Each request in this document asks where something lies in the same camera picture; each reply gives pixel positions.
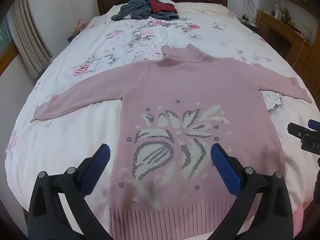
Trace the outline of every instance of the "pile of clothes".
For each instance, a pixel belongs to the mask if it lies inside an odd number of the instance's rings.
[[[151,17],[160,20],[177,20],[179,15],[174,5],[162,3],[158,0],[130,0],[120,8],[117,15],[111,17],[114,21],[122,19],[144,20]]]

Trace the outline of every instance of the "wooden window sill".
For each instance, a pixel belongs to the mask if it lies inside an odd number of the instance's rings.
[[[0,57],[0,75],[9,66],[11,61],[19,54],[16,45],[13,43],[7,51]]]

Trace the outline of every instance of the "red cloth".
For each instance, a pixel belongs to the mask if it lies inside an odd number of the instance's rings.
[[[158,0],[150,0],[151,8],[153,13],[157,12],[174,12],[178,13],[174,5],[171,3],[163,3]]]

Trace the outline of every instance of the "window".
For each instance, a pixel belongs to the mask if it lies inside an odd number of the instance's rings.
[[[0,75],[4,72],[10,62],[18,55],[18,50],[13,43],[12,37],[4,19],[0,23]]]

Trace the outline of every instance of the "bed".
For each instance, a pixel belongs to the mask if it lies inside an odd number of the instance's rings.
[[[174,3],[180,19],[118,22],[110,17],[129,0],[97,1],[100,16],[92,19],[45,71],[23,106],[12,132],[5,169],[10,189],[26,210],[40,171],[51,175],[63,173],[71,166],[77,167],[102,143],[108,144],[111,152],[116,152],[121,100],[91,104],[60,118],[30,123],[36,106],[85,78],[130,62],[160,59],[163,56],[161,46],[165,44],[182,48],[191,43],[214,57],[232,57],[287,77],[296,77],[300,86],[306,89],[289,64],[228,11],[228,0],[160,0]],[[271,91],[261,92],[282,144],[285,180],[293,212],[306,208],[312,201],[319,170],[316,155],[302,151],[299,140],[287,132],[290,122],[306,127],[309,119],[320,120],[319,110],[307,92],[312,104]],[[86,197],[89,207],[107,231],[113,160],[114,155],[111,155],[93,193]],[[70,224],[80,232],[65,198],[61,196],[61,199]]]

